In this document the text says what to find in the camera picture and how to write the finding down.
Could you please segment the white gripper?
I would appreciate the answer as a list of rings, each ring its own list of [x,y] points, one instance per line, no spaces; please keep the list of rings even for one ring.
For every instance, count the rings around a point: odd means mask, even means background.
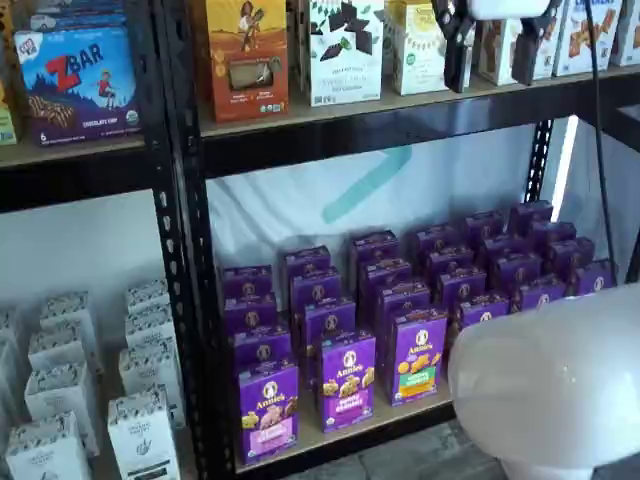
[[[561,0],[433,0],[436,22],[445,38],[444,83],[456,93],[464,90],[465,76],[470,72],[472,45],[467,37],[480,21],[521,19],[514,51],[512,78],[517,83],[531,83],[538,50],[555,28]]]

